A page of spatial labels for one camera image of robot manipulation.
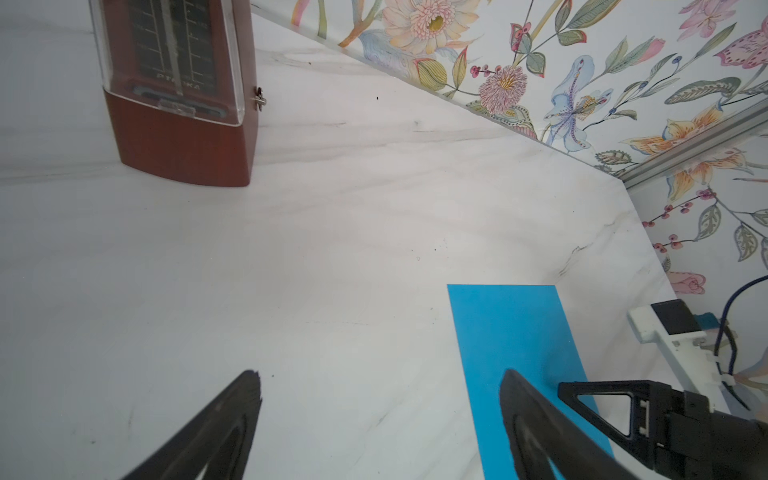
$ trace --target blue paper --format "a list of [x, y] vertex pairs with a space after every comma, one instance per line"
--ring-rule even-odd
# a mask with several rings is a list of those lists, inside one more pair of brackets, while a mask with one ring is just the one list
[[[498, 404], [507, 369], [612, 455], [607, 437], [558, 399], [558, 383], [587, 376], [554, 286], [448, 285], [448, 292], [485, 480], [517, 478]], [[583, 400], [597, 411], [591, 397]]]

